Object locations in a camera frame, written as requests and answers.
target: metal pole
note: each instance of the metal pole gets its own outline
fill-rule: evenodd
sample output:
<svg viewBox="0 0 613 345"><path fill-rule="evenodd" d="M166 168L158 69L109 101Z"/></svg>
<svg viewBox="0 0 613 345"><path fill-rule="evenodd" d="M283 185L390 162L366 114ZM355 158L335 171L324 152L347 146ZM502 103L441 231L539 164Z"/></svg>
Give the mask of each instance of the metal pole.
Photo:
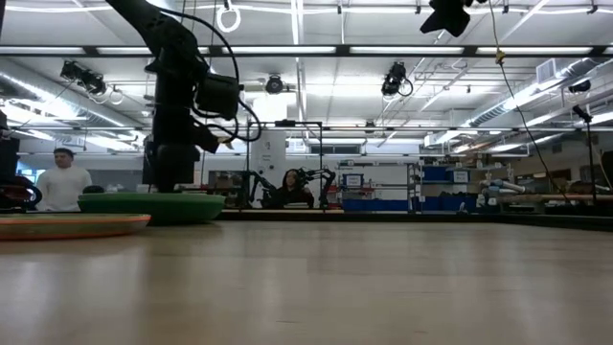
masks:
<svg viewBox="0 0 613 345"><path fill-rule="evenodd" d="M2 27L4 25L4 13L7 6L7 0L0 0L0 37L2 36Z"/></svg>
<svg viewBox="0 0 613 345"><path fill-rule="evenodd" d="M319 170L321 171L324 168L324 126L323 124L319 124ZM319 193L321 194L324 189L324 180L322 178L319 179ZM319 195L319 208L323 208L322 201L323 197L328 199L327 195Z"/></svg>

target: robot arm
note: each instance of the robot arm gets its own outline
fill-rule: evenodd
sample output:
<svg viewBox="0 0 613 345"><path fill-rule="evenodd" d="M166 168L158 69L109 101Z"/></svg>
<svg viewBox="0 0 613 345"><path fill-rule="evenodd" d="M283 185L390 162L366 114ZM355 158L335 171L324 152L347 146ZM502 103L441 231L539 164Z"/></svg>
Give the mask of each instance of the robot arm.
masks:
<svg viewBox="0 0 613 345"><path fill-rule="evenodd" d="M324 186L322 187L321 193L319 194L319 206L321 208L328 208L328 191L332 186L332 182L336 178L336 172L333 172L329 169L321 169L321 170L305 170L301 168L298 170L298 179L300 181L301 187L304 186L313 180L323 179L325 181Z"/></svg>
<svg viewBox="0 0 613 345"><path fill-rule="evenodd" d="M189 166L194 145L215 153L218 138L191 113L198 109L236 119L239 87L234 78L210 73L195 36L146 0L106 0L143 38L154 55L145 70L157 75L153 145L146 155L158 190L170 193Z"/></svg>

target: wooden table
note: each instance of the wooden table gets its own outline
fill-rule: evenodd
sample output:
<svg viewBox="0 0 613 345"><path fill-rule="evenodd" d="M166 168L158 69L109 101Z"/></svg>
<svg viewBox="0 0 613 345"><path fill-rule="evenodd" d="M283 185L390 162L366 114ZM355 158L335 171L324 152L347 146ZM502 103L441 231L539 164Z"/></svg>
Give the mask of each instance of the wooden table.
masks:
<svg viewBox="0 0 613 345"><path fill-rule="evenodd" d="M613 236L495 223L215 222L0 242L0 344L613 339Z"/></svg>

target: blue storage bin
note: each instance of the blue storage bin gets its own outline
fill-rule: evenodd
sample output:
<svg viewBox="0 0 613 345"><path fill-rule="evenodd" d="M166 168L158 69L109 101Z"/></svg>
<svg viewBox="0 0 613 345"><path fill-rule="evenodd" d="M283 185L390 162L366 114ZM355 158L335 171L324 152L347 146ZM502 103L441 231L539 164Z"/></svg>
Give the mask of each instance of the blue storage bin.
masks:
<svg viewBox="0 0 613 345"><path fill-rule="evenodd" d="M447 181L446 167L423 167L423 181Z"/></svg>
<svg viewBox="0 0 613 345"><path fill-rule="evenodd" d="M407 200L343 200L345 211L407 211L408 208Z"/></svg>
<svg viewBox="0 0 613 345"><path fill-rule="evenodd" d="M418 196L411 198L413 203L413 211L440 211L441 201L437 196L426 196L424 202L420 202Z"/></svg>
<svg viewBox="0 0 613 345"><path fill-rule="evenodd" d="M385 201L385 210L383 211L408 211L409 200L383 200Z"/></svg>

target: cable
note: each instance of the cable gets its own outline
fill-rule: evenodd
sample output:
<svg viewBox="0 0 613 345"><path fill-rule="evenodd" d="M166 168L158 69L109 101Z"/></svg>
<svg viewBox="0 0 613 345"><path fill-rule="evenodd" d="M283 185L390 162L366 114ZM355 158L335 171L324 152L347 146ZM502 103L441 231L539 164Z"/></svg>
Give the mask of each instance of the cable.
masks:
<svg viewBox="0 0 613 345"><path fill-rule="evenodd" d="M590 182L592 183L592 203L594 204L593 206L596 207L596 204L598 203L598 199L596 197L596 174L594 172L594 153L592 152L593 150L592 130L590 128L589 121L585 121L585 124L587 125L587 141L588 141L587 146L589 148L589 154L590 154L590 175L592 177Z"/></svg>
<svg viewBox="0 0 613 345"><path fill-rule="evenodd" d="M496 18L495 18L495 15L494 15L493 6L491 5L491 0L488 0L488 3L489 3L489 9L490 9L490 12L491 12L491 21L492 21L492 25L493 25L494 40L496 42L496 64L500 66L500 70L502 71L502 76L505 79L505 84L507 85L507 88L509 89L509 93L511 93L511 97L513 99L513 102L515 103L515 109L517 109L517 111L519 112L519 115L521 115L521 121L524 124L524 128L526 129L526 132L530 136L530 140L534 144L534 149L536 150L536 154L538 155L538 159L540 160L540 163L542 164L543 168L545 169L545 174L547 175L547 178L549 179L549 182L564 197L564 200L567 203L572 205L571 200L568 198L568 196L566 196L564 191L562 191L562 189L555 183L554 179L552 178L552 175L551 175L551 173L549 171L549 168L547 167L547 164L545 163L545 160L543 159L543 155L541 154L540 149L538 148L538 144L535 141L535 139L533 137L533 134L530 132L530 128L528 127L528 124L526 123L526 117L524 116L524 112L521 111L521 108L520 108L519 104L515 100L515 94L513 93L513 89L511 87L511 84L509 83L509 79L507 78L507 73L505 72L505 67L503 65L504 64L503 59L505 57L505 53L500 50L500 43L498 41L498 33L496 32Z"/></svg>
<svg viewBox="0 0 613 345"><path fill-rule="evenodd" d="M232 59L232 63L234 65L235 77L236 77L237 81L240 82L240 72L238 71L237 57L234 54L234 51L232 50L232 46L230 46L230 43L228 42L228 40L226 40L226 38L223 36L223 34L220 33L219 30L216 29L214 25L209 24L205 20L202 20L202 19L198 18L195 15L181 13L181 12L178 12L178 11L171 11L171 10L162 9L162 8L158 8L158 9L161 12L164 12L164 13L168 13L168 14L177 15L177 16L180 16L180 17L185 17L185 18L191 19L191 20L196 21L196 22L206 26L207 28L209 28L217 37L219 37L219 39L223 42L223 45L228 49L228 54L230 55L230 58ZM245 102L243 102L242 100L238 100L238 103L240 105L242 105L247 110L247 112L249 112L251 114L251 116L253 116L254 119L255 119L255 122L256 122L256 124L258 126L258 134L256 135L255 138L250 138L249 140L247 140L247 138L239 136L238 135L238 120L236 120L236 119L235 119L236 120L236 122L235 122L236 129L235 129L234 133L230 132L226 128L223 128L222 126L218 126L218 125L208 125L208 126L209 127L215 127L215 128L221 129L222 131L224 131L224 132L226 132L228 134L231 134L232 136L231 136L231 138L227 142L231 142L234 139L239 139L239 140L242 140L242 141L245 141L245 142L248 142L248 143L255 142L256 140L259 140L261 138L262 128L261 128L260 118L258 118L258 115L256 115L256 113L253 111L253 109L249 105L247 105ZM197 111L196 114L199 115L199 114L203 114L203 113L200 112L200 111Z"/></svg>
<svg viewBox="0 0 613 345"><path fill-rule="evenodd" d="M237 57L235 56L234 51L232 50L232 46L230 46L230 43L228 43L228 40L223 36L223 34L221 34L219 32L218 29L216 29L213 25L209 24L207 21L202 20L202 19L198 18L195 15L181 13L181 12L178 12L178 11L171 11L171 10L167 10L167 9L163 9L163 8L157 8L157 9L159 9L163 13L172 14L172 15L176 15L176 16L180 16L180 17L185 17L185 18L191 19L193 21L196 21L196 22L206 26L207 28L209 28L212 32L214 32L215 35L217 37L219 37L219 39L221 39L221 41L223 42L223 45L226 47L226 49L228 49L228 54L230 55L230 58L232 59L232 63L234 65L235 77L236 77L237 81L240 81L240 73L238 72Z"/></svg>

